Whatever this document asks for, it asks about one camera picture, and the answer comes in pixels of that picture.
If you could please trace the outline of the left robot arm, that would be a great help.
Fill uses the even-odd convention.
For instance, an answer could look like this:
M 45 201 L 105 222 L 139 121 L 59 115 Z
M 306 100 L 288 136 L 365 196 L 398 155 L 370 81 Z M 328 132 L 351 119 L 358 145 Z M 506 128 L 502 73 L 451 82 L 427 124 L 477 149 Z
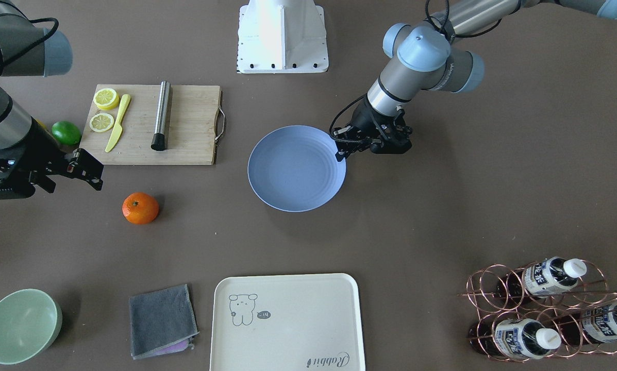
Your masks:
M 355 112 L 342 128 L 331 125 L 329 135 L 343 161 L 356 151 L 404 154 L 411 147 L 412 128 L 405 122 L 405 106 L 421 91 L 464 93 L 482 81 L 485 64 L 480 56 L 453 47 L 461 39 L 482 36 L 500 21 L 537 1 L 445 2 L 414 26 L 393 25 L 383 39 L 389 62 L 367 94 L 355 99 Z

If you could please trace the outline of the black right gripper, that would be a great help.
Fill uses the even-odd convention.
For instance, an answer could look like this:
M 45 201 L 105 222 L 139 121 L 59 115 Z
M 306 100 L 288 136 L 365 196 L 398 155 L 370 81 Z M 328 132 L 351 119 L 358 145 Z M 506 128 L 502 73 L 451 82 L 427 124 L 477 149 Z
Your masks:
M 103 170 L 104 165 L 88 151 L 78 148 L 65 153 L 51 134 L 33 124 L 21 142 L 0 149 L 0 200 L 31 197 L 36 186 L 53 193 L 52 175 L 82 179 L 99 192 Z

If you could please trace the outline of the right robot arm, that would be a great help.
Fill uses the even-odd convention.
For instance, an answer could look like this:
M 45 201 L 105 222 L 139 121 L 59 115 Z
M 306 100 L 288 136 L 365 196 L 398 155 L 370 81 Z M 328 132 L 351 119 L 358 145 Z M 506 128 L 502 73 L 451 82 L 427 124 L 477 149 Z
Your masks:
M 53 17 L 30 19 L 0 1 L 0 77 L 50 77 L 73 64 L 68 38 Z M 52 176 L 103 188 L 104 166 L 88 151 L 65 152 L 30 113 L 0 87 L 0 200 L 26 199 L 37 188 L 53 193 Z

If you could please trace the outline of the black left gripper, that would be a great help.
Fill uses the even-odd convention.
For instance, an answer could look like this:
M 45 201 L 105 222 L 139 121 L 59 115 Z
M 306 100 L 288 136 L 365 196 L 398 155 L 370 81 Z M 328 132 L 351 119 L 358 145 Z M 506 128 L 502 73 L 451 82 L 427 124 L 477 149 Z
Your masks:
M 351 106 L 355 112 L 344 127 L 335 127 L 336 121 Z M 398 108 L 391 116 L 382 115 L 372 108 L 366 96 L 360 96 L 343 108 L 331 122 L 331 138 L 335 141 L 337 162 L 355 152 L 370 150 L 374 154 L 405 154 L 412 143 L 412 128 L 405 124 L 405 111 Z

